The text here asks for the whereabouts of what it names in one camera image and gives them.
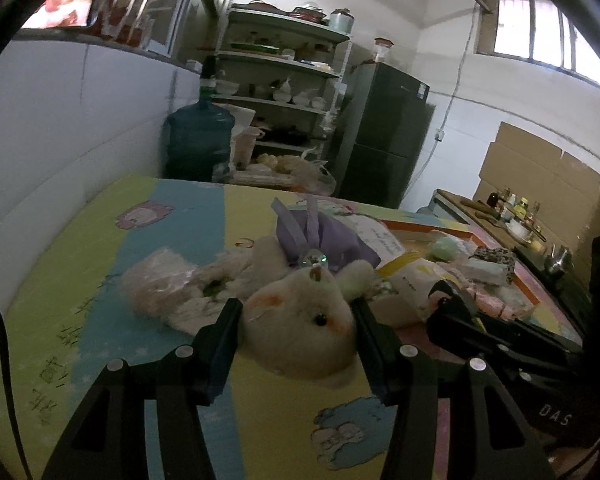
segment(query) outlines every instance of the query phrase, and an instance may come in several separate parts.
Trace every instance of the refrigerator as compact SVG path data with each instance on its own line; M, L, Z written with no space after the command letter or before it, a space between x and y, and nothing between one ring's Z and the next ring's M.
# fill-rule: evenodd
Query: refrigerator
M334 196L398 208L429 126L429 87L385 63L359 66L343 110Z

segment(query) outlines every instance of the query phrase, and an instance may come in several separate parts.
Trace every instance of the blue mat section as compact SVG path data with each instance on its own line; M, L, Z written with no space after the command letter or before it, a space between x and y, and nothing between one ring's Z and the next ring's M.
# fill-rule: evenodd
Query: blue mat section
M80 359L72 371L75 406L109 360L124 358L131 365L154 361L191 341L189 335L159 320L136 316L122 294L120 276L163 247L193 264L211 263L224 250L224 189L215 184L160 180L150 200L173 210L162 220L129 232L108 279L94 298L80 333ZM229 384L211 407L199 412L216 476L242 480L244 468ZM150 479L163 480L155 402L146 404L145 418Z

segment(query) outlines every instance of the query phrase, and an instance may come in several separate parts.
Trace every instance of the black cable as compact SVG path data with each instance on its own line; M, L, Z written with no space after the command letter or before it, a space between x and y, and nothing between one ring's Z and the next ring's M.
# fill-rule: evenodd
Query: black cable
M13 403L13 389L11 387L11 368L9 366L9 341L7 339L7 329L2 319L2 313L0 312L0 372L2 373L2 386L4 387L4 397L7 401L7 412L9 413L9 422L11 423L11 432L13 433L13 439L18 449L18 455L20 456L20 462L24 468L24 473L27 476L27 480L32 480L31 471L29 464L27 463L27 457L24 454L24 448L22 447L22 439L20 437L20 430L18 429L18 419L16 418L16 408Z
M591 460L591 457L595 455L595 453L598 451L599 447L600 447L600 440L596 442L596 445L591 449L591 451L589 451L587 453L586 457L584 457L582 460L580 460L575 466L573 466L572 468L568 469L567 471L562 473L560 476L558 476L557 480L566 480L570 475L574 474L578 469L580 469L589 460Z

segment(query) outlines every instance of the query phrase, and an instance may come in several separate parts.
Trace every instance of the stainless steel pot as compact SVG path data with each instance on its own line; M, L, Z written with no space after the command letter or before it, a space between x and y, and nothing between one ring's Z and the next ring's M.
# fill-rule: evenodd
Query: stainless steel pot
M353 21L349 9L336 9L329 16L329 28L349 34L353 28Z

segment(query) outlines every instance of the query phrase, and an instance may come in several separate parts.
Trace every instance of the cardboard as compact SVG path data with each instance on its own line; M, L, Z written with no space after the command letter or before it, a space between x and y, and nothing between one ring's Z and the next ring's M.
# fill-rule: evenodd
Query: cardboard
M589 196L600 191L600 174L571 153L564 152L555 172L567 184Z
M558 146L501 123L480 170L474 200L510 187L532 205L540 202L538 225L551 244L571 249L576 277L588 286L591 243L600 236L600 174Z
M555 168L562 156L562 150L558 146L554 146L552 143L521 128L512 126L512 124L500 123L495 142L507 146L552 173L555 173Z
M535 200L542 204L548 197L540 185L551 181L554 173L507 146L492 142L480 178L500 190L510 187L518 199L525 197L531 204Z

